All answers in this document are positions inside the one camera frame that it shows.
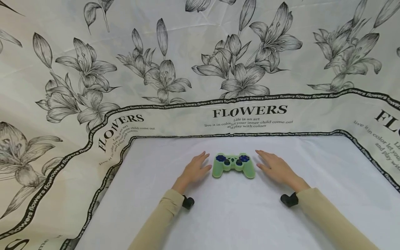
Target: white fabric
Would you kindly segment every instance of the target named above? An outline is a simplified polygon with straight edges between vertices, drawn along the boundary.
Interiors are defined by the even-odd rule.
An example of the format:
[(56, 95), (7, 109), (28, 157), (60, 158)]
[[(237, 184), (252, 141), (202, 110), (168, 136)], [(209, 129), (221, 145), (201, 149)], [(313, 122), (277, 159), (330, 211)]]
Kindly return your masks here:
[(399, 9), (0, 0), (0, 249), (73, 249), (137, 136), (339, 133), (400, 191)]
[[(400, 197), (347, 138), (257, 137), (138, 139), (84, 232), (76, 250), (127, 249), (164, 192), (195, 154), (250, 155), (263, 149), (282, 157), (381, 250), (400, 245)], [(280, 202), (288, 188), (255, 166), (256, 177), (241, 172), (211, 175), (187, 190), (195, 205), (182, 208), (163, 250), (333, 250), (331, 243), (298, 206)]]

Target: fabric backdrop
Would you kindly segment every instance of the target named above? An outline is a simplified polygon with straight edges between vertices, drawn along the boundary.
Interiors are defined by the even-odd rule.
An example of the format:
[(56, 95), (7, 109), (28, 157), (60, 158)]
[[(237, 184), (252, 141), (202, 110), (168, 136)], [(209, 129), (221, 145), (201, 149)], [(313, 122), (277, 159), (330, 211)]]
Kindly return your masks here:
[(0, 249), (73, 249), (139, 137), (342, 135), (399, 190), (399, 8), (0, 0)]

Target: directional pad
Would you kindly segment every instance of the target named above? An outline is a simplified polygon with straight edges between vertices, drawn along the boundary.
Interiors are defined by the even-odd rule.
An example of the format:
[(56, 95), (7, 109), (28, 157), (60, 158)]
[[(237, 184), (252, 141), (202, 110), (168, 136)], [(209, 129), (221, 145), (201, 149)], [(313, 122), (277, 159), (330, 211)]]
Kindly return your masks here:
[(239, 159), (240, 159), (242, 162), (248, 162), (248, 161), (250, 160), (250, 157), (248, 157), (247, 155), (241, 155), (241, 156), (239, 157)]
[(215, 158), (217, 161), (219, 161), (219, 162), (223, 162), (225, 159), (226, 159), (226, 157), (225, 156), (223, 156), (223, 155), (217, 155), (217, 157)]

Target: white tablecloth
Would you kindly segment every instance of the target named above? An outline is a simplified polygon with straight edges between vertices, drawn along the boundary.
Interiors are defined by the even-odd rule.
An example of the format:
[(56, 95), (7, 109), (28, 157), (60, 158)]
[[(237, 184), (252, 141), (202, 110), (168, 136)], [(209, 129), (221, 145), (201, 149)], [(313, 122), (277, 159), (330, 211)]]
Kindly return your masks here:
[[(76, 250), (127, 249), (164, 192), (195, 154), (247, 153), (282, 157), (381, 250), (398, 250), (400, 194), (345, 137), (246, 137), (136, 140), (96, 210)], [(190, 211), (174, 220), (164, 250), (332, 250), (334, 247), (298, 206), (280, 202), (292, 190), (256, 166), (247, 179), (231, 170), (187, 190)]]

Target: blue button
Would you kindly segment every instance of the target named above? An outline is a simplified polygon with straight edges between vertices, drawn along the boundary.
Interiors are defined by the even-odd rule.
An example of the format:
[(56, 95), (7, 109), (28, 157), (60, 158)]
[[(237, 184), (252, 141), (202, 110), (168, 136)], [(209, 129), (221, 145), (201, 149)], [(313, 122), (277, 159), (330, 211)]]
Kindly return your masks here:
[(223, 155), (218, 155), (215, 159), (216, 159), (217, 161), (219, 161), (219, 162), (223, 162), (223, 161), (226, 159), (226, 157), (223, 156)]

